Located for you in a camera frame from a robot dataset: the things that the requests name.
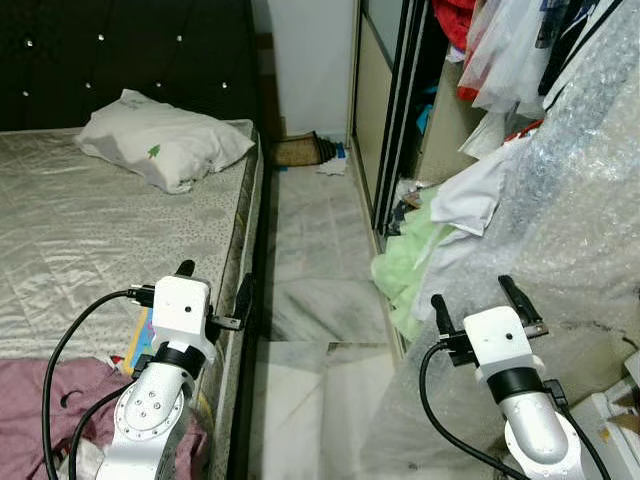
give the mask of red cloth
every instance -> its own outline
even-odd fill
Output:
[[[475,0],[433,0],[431,3],[449,41],[456,48],[466,50]]]
[[[0,360],[0,479],[46,479],[40,427],[45,360]],[[117,370],[80,358],[59,364],[51,386],[51,443],[68,447],[80,417],[101,398],[129,383]],[[61,405],[67,396],[67,407]],[[99,447],[113,439],[115,401],[98,410],[83,437]],[[206,461],[208,438],[192,418],[176,453],[176,478],[188,479]]]

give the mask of purple cloth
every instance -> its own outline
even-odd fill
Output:
[[[44,360],[0,360],[0,479],[46,480],[40,428]],[[56,452],[68,449],[84,412],[130,382],[117,370],[80,358],[56,366],[51,388],[51,441]],[[66,408],[61,401],[66,397]],[[83,437],[99,447],[113,439],[115,401],[98,410]],[[206,433],[192,418],[176,455],[176,478],[198,475],[208,457]]]

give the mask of tufted headboard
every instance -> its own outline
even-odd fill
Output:
[[[81,126],[123,88],[257,121],[250,0],[0,0],[0,130]]]

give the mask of black cable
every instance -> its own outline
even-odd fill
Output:
[[[76,457],[78,455],[78,445],[80,445],[80,438],[82,438],[82,430],[84,429],[85,425],[89,422],[91,416],[94,413],[96,413],[98,410],[100,410],[100,408],[104,407],[110,401],[122,395],[125,390],[132,385],[132,383],[129,383],[124,387],[120,387],[115,392],[111,392],[106,397],[98,400],[89,410],[84,412],[84,415],[82,415],[80,422],[73,432],[73,439],[71,440],[71,451],[69,452],[69,480],[76,480]]]
[[[438,421],[438,419],[434,415],[433,410],[431,410],[431,406],[429,405],[429,399],[427,398],[427,381],[426,381],[427,368],[429,366],[429,361],[431,360],[431,357],[433,357],[433,355],[435,355],[435,353],[438,352],[439,350],[444,350],[445,348],[447,347],[444,343],[436,343],[433,347],[431,347],[427,351],[424,358],[422,359],[422,364],[420,365],[420,378],[419,378],[420,400],[422,401],[422,408],[424,408],[424,412],[427,414],[427,418],[429,419],[431,424],[434,426],[434,428],[438,431],[438,433],[440,433],[440,435],[442,435],[445,439],[447,439],[450,443],[458,447],[463,452],[471,455],[472,457],[474,457],[477,460],[480,460],[481,462],[486,463],[487,465],[495,468],[496,470],[500,470],[502,473],[509,475],[510,477],[515,478],[516,480],[530,480],[528,477],[526,477],[522,473],[505,465],[500,460],[493,458],[487,455],[486,453],[473,448],[471,445],[463,442],[462,440],[454,436],[451,432],[449,432],[446,428],[444,428],[444,426]]]
[[[591,458],[593,458],[593,461],[595,462],[596,467],[598,467],[598,471],[600,472],[600,475],[602,475],[603,480],[611,480],[611,477],[609,476],[609,472],[607,471],[607,467],[604,465],[604,462],[600,458],[600,455],[598,455],[598,452],[596,451],[595,447],[591,443],[591,440],[589,440],[589,437],[587,437],[587,435],[584,433],[582,428],[580,428],[580,425],[578,425],[578,422],[576,422],[576,419],[573,418],[573,415],[571,415],[571,411],[569,410],[569,407],[564,406],[559,408],[560,408],[560,412],[564,415],[564,417],[569,421],[571,426],[575,429],[576,433],[578,434],[578,437],[580,437],[580,440],[582,440],[582,443],[584,444],[586,449],[589,451],[589,454],[591,455]]]
[[[53,460],[53,449],[51,447],[51,425],[50,425],[50,407],[51,407],[51,383],[53,381],[53,369],[56,366],[58,357],[62,353],[62,349],[65,347],[71,335],[78,329],[80,324],[100,305],[108,302],[114,298],[127,297],[130,292],[127,290],[120,290],[113,292],[93,302],[89,307],[80,314],[80,316],[73,322],[69,329],[65,332],[63,337],[58,342],[55,350],[51,354],[49,364],[47,365],[47,372],[44,376],[44,385],[42,388],[42,448],[44,450],[44,463],[47,468],[47,475],[49,480],[58,480],[56,473],[56,467]]]

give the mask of white pillow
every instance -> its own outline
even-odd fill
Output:
[[[133,90],[91,114],[76,137],[86,154],[136,172],[168,193],[238,161],[253,142],[215,118],[158,103]]]

